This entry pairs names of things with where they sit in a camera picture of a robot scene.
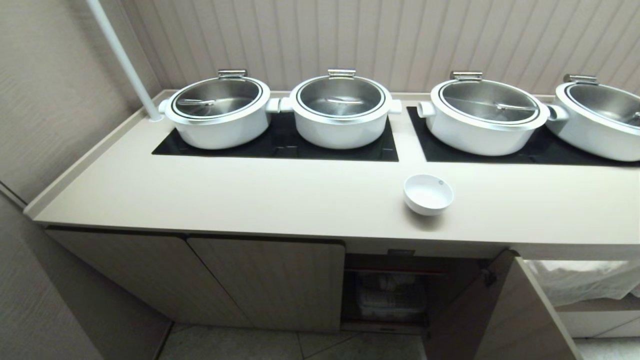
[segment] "white bowl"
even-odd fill
[[[439,177],[417,174],[404,182],[404,202],[420,215],[438,215],[453,202],[453,189]]]

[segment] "soup pot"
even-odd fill
[[[382,135],[388,113],[401,113],[379,83],[355,76],[353,69],[330,69],[300,83],[280,101],[280,111],[294,111],[296,129],[308,142],[329,149],[354,149]]]
[[[591,154],[640,161],[640,97],[598,84],[594,76],[571,75],[556,88],[547,127]]]
[[[180,137],[200,149],[226,149],[249,142],[269,126],[267,113],[278,112],[267,84],[246,70],[220,70],[218,77],[189,85],[160,103]]]
[[[482,72],[451,72],[436,85],[431,101],[418,114],[443,143],[477,155],[519,151],[544,125],[549,110],[531,94],[511,85],[484,80]]]

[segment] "induction cooktop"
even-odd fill
[[[316,146],[300,136],[293,113],[272,114],[271,124],[256,139],[237,147],[203,150],[193,147],[171,133],[153,150],[154,155],[211,156],[232,158],[280,158],[354,161],[398,161],[396,143],[387,118],[385,130],[373,143],[357,149],[335,150]]]
[[[426,121],[418,116],[417,108],[407,107],[422,151],[427,161],[441,163],[502,163],[502,164],[553,164],[592,165],[608,167],[640,167],[640,161],[615,161],[592,155],[569,145],[558,138],[546,126],[531,135],[527,144],[518,152],[504,156],[481,156],[454,149],[433,136]]]

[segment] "countertop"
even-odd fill
[[[350,252],[417,244],[437,256],[507,246],[529,258],[640,256],[637,168],[428,162],[406,112],[426,94],[393,96],[404,105],[389,115],[397,163],[152,155],[173,124],[139,111],[25,214],[47,225],[343,239]],[[404,180],[419,173],[454,188],[443,215],[404,205]]]

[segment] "white pole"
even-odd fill
[[[140,101],[142,101],[142,105],[144,105],[145,109],[147,110],[149,118],[151,119],[151,121],[162,120],[163,116],[158,112],[158,109],[156,108],[153,100],[151,100],[151,97],[149,96],[145,85],[140,80],[136,69],[133,68],[129,57],[127,56],[127,53],[124,51],[122,44],[116,36],[116,32],[113,31],[113,26],[111,26],[109,18],[107,18],[107,14],[104,13],[104,9],[102,8],[102,5],[100,5],[100,0],[86,0],[86,2],[89,4],[89,7],[93,12],[93,16],[95,16],[95,19],[98,20],[98,25],[100,25],[104,36],[107,38],[107,41],[111,46],[111,49],[116,54],[116,57],[118,58],[120,65],[124,69],[124,72],[127,74],[131,85],[138,94]]]

